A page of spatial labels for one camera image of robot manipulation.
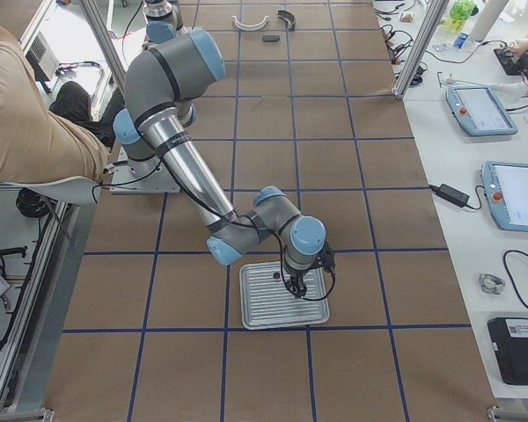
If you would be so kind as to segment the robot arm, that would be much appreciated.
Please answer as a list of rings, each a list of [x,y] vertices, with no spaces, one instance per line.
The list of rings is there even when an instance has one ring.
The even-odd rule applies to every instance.
[[[257,194],[253,210],[237,214],[186,131],[195,117],[193,100],[225,75],[218,46],[205,30],[184,28],[176,1],[144,1],[140,9],[147,21],[147,46],[128,66],[125,108],[114,123],[128,158],[153,158],[167,169],[197,208],[210,233],[207,246],[221,265],[274,236],[282,282],[304,299],[308,272],[334,272],[323,222],[303,215],[275,186]]]

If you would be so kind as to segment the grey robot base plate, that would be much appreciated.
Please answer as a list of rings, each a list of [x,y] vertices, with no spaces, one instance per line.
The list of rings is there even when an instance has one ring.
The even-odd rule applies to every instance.
[[[158,194],[179,193],[180,188],[170,172],[154,156],[147,161],[137,162],[128,158],[120,148],[118,158],[113,162],[114,171],[109,182],[113,194]]]

